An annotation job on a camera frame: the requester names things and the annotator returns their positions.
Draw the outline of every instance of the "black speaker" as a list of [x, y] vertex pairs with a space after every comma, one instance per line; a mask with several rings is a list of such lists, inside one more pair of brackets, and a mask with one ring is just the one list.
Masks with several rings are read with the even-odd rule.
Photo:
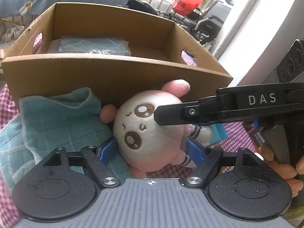
[[304, 39], [297, 39], [277, 66], [280, 83], [287, 83], [304, 71]]

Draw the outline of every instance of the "curtain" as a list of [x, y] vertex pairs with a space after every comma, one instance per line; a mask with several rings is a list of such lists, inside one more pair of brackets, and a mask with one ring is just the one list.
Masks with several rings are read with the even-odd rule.
[[257, 0], [241, 0], [241, 2], [238, 3], [238, 0], [236, 0], [215, 42], [209, 49], [216, 59], [219, 59], [224, 53], [256, 1]]

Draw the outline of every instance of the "white sneaker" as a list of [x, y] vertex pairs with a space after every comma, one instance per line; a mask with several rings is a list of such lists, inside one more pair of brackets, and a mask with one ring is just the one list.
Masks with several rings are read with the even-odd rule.
[[13, 39], [15, 30], [16, 29], [13, 27], [5, 33], [5, 42], [9, 42]]
[[24, 26], [16, 25], [15, 28], [14, 39], [17, 39], [24, 32]]

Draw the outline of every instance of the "embroidered eye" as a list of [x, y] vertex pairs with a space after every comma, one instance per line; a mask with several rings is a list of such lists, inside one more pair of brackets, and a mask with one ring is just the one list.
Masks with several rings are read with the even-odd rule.
[[131, 149], [139, 149], [141, 147], [141, 137], [134, 131], [125, 134], [125, 143]]
[[138, 116], [138, 117], [149, 117], [153, 114], [154, 112], [154, 106], [150, 103], [146, 103], [146, 104], [140, 104], [138, 105], [134, 112], [135, 112], [135, 115]]

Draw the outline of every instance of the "plastic bag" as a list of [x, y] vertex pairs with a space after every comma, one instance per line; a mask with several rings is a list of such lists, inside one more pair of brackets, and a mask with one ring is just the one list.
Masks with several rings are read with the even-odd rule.
[[61, 39], [58, 53], [88, 53], [131, 56], [129, 44], [117, 38], [66, 38]]
[[174, 0], [171, 7], [175, 13], [186, 17], [194, 9], [196, 9], [203, 0]]

